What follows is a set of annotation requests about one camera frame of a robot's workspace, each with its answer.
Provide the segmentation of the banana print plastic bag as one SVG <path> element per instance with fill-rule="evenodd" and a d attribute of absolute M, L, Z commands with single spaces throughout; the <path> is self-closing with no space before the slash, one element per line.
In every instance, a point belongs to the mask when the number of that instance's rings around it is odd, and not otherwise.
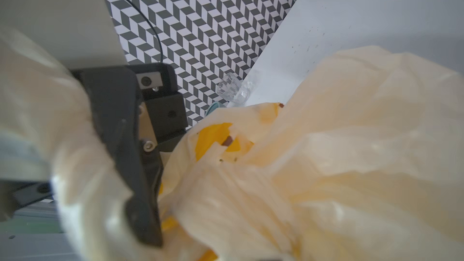
<path fill-rule="evenodd" d="M 130 231 L 82 85 L 3 26 L 1 176 L 50 179 L 87 261 L 461 261 L 464 77 L 371 46 L 322 61 L 286 105 L 214 111 L 168 158 L 155 248 Z"/>

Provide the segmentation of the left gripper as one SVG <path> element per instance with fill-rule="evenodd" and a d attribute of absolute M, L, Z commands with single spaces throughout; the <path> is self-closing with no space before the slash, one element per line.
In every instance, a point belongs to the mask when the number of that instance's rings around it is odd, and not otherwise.
<path fill-rule="evenodd" d="M 139 138 L 140 105 L 145 102 L 158 149 L 172 152 L 186 134 L 184 97 L 175 69 L 166 63 L 110 66 L 74 70 L 87 92 L 94 127 L 129 187 L 123 198 L 123 219 L 138 241 L 163 245 L 155 194 L 161 183 L 157 150 L 144 154 Z"/>

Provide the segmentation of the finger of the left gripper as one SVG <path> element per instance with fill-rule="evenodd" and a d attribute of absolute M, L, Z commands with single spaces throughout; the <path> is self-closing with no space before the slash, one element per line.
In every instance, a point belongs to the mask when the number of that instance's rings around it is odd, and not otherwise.
<path fill-rule="evenodd" d="M 12 219 L 15 211 L 53 194 L 49 182 L 1 180 L 1 221 Z"/>

